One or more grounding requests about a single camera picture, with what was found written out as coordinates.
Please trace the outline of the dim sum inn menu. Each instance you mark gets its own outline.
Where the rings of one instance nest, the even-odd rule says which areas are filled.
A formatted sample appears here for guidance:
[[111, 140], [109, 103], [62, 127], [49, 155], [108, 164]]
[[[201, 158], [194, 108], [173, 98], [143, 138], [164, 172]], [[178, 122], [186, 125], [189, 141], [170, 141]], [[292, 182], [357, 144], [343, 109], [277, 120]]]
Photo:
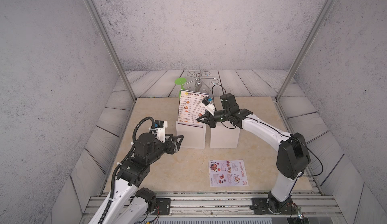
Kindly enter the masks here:
[[205, 114], [205, 107], [200, 106], [200, 103], [209, 94], [197, 93], [192, 91], [180, 91], [179, 108], [178, 108], [178, 124], [203, 127], [203, 123], [197, 121], [199, 117]]

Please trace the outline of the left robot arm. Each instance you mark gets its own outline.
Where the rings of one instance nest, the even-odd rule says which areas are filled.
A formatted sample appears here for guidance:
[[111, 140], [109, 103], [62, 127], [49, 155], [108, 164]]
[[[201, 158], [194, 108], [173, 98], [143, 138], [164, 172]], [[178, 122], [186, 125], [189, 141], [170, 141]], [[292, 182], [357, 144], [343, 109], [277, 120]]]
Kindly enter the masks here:
[[134, 224], [141, 216], [152, 213], [156, 194], [139, 187], [151, 165], [165, 153], [177, 153], [183, 139], [183, 135], [167, 134], [161, 141], [152, 133], [141, 134], [134, 142], [134, 153], [114, 170], [109, 195], [89, 223]]

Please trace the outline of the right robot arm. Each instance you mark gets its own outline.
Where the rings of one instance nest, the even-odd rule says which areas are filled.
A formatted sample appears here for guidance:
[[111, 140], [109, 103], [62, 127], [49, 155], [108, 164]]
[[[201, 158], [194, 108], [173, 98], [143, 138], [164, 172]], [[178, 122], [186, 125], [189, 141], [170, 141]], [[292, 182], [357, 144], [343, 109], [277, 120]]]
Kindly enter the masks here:
[[229, 122], [259, 137], [277, 152], [276, 166], [279, 171], [276, 183], [268, 194], [268, 210], [279, 215], [291, 203], [291, 192], [296, 181], [304, 174], [310, 163], [304, 136], [284, 132], [258, 118], [248, 109], [240, 109], [233, 94], [220, 97], [222, 109], [217, 110], [208, 97], [200, 100], [206, 109], [197, 121], [215, 128], [218, 122]]

